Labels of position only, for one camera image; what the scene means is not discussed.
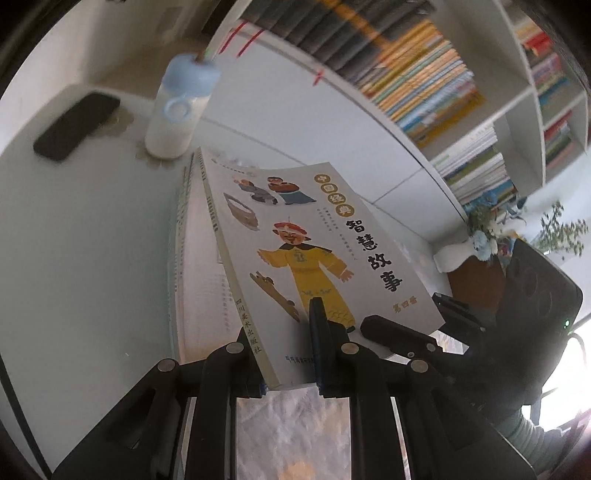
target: metal screw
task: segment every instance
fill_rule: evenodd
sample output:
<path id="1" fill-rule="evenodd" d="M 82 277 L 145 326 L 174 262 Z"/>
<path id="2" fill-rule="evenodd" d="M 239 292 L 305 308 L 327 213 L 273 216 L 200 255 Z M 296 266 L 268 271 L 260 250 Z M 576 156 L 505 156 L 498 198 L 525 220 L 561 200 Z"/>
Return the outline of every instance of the metal screw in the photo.
<path id="1" fill-rule="evenodd" d="M 429 370 L 429 365 L 425 360 L 413 360 L 410 362 L 410 368 L 418 374 L 423 374 Z"/>
<path id="2" fill-rule="evenodd" d="M 340 346 L 340 351 L 347 355 L 354 355 L 359 352 L 359 346 L 356 343 L 348 342 Z"/>
<path id="3" fill-rule="evenodd" d="M 232 342 L 226 345 L 226 352 L 228 353 L 240 353 L 244 350 L 244 345 L 240 342 Z"/>
<path id="4" fill-rule="evenodd" d="M 161 372 L 171 372 L 176 366 L 177 363 L 172 358 L 165 358 L 158 362 L 158 370 Z"/>

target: white wall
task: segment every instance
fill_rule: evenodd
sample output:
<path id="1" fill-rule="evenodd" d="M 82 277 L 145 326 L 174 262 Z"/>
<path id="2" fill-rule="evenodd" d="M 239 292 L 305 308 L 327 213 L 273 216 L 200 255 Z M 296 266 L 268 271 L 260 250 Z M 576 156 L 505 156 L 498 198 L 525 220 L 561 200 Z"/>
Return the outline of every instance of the white wall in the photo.
<path id="1" fill-rule="evenodd" d="M 87 83 L 143 47 L 181 34 L 199 1 L 82 0 L 41 40 L 0 99 L 0 152 L 67 85 Z M 163 13 L 183 7 L 174 27 L 156 35 Z"/>

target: white bottle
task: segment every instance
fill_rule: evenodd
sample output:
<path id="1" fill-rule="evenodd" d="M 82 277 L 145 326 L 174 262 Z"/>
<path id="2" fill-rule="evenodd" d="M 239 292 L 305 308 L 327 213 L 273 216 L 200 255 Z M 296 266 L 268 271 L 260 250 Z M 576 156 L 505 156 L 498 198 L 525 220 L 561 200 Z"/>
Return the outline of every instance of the white bottle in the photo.
<path id="1" fill-rule="evenodd" d="M 187 151 L 219 77 L 213 63 L 198 63 L 193 54 L 177 55 L 170 61 L 145 136 L 151 155 L 172 159 Z"/>

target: white vase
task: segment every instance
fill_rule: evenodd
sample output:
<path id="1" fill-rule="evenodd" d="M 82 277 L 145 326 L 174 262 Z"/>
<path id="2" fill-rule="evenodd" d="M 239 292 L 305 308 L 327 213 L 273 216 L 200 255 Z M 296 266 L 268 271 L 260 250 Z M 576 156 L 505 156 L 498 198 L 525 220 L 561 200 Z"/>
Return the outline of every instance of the white vase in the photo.
<path id="1" fill-rule="evenodd" d="M 476 255 L 478 252 L 474 249 L 472 239 L 466 240 L 462 244 L 454 244 L 443 247 L 439 252 L 433 255 L 433 260 L 437 269 L 441 273 L 453 272 L 459 268 L 468 258 Z"/>

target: black phone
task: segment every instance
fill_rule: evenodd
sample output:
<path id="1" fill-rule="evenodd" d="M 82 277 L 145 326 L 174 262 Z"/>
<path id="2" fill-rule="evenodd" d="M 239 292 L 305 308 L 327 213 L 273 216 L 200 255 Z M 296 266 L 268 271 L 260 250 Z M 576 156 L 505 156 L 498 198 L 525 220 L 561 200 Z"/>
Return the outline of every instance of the black phone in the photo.
<path id="1" fill-rule="evenodd" d="M 94 130 L 106 122 L 121 100 L 92 92 L 72 106 L 33 143 L 35 153 L 64 161 Z"/>

